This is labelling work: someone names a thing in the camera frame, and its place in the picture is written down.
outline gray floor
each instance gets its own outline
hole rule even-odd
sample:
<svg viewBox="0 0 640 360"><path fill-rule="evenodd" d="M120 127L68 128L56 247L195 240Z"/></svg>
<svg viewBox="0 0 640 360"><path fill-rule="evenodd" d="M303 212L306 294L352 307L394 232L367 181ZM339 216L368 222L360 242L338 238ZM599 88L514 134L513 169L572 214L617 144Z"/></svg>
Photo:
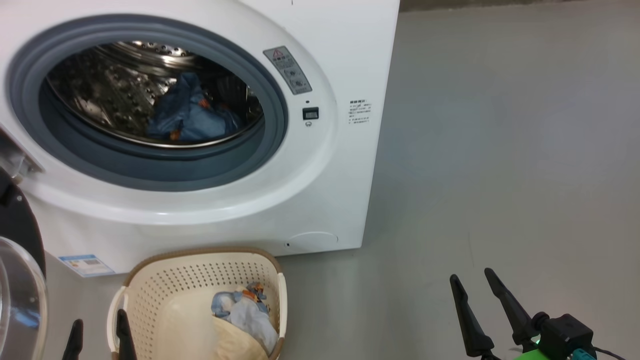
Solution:
<svg viewBox="0 0 640 360"><path fill-rule="evenodd" d="M362 249L281 258L282 360L464 359L457 273L495 353L512 359L493 267L531 314L571 313L631 358L640 314L640 3L585 1L399 19ZM122 276L49 260L57 360L109 359Z"/></svg>
<svg viewBox="0 0 640 360"><path fill-rule="evenodd" d="M400 0L400 11L416 12L441 9L473 8L480 6L562 3L564 1L575 0Z"/></svg>

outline cable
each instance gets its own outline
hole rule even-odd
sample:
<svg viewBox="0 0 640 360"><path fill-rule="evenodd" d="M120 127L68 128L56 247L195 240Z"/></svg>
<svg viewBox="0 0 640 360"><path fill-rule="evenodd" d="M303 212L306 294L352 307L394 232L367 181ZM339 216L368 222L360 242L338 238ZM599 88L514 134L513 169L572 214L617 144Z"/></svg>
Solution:
<svg viewBox="0 0 640 360"><path fill-rule="evenodd" d="M601 352L601 353L603 353L605 355L608 355L608 356L611 356L611 357L615 357L618 360L625 360L624 357L621 357L620 355L616 355L616 354L614 354L614 353L612 353L611 351L608 351L608 350L602 350L599 347L593 347L593 350L596 350L597 352Z"/></svg>

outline gray rubber gasket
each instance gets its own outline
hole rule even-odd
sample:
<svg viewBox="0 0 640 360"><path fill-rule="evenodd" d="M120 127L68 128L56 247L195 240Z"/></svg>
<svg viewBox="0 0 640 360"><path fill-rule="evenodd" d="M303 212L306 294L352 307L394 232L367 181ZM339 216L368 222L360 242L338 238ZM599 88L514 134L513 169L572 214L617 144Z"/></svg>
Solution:
<svg viewBox="0 0 640 360"><path fill-rule="evenodd" d="M70 54L139 39L179 45L231 70L258 96L265 114L263 125L208 148L154 149L91 129L56 105L43 88L46 74ZM200 190L240 179L274 155L287 129L284 95L262 64L227 39L176 20L103 15L64 23L27 43L14 57L8 79L13 110L41 147L84 174L140 190Z"/></svg>

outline washing machine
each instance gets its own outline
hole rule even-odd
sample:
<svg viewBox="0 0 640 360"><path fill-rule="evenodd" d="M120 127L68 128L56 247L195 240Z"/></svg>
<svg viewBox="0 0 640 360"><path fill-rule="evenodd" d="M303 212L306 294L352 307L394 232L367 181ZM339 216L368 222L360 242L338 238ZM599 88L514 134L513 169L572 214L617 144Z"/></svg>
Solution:
<svg viewBox="0 0 640 360"><path fill-rule="evenodd" d="M0 165L82 276L360 247L397 0L0 3Z"/></svg>

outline plastic laundry basket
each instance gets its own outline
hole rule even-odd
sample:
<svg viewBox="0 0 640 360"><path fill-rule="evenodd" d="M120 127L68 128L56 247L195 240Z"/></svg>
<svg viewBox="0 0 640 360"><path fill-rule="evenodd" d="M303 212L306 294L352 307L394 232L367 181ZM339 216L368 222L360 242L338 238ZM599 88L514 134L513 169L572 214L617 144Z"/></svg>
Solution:
<svg viewBox="0 0 640 360"><path fill-rule="evenodd" d="M213 349L211 300L259 281L280 339L269 360L280 355L287 331L287 285L278 261L251 248L213 248L171 252L138 264L111 301L107 341L114 359L118 309L129 318L138 360L210 359Z"/></svg>

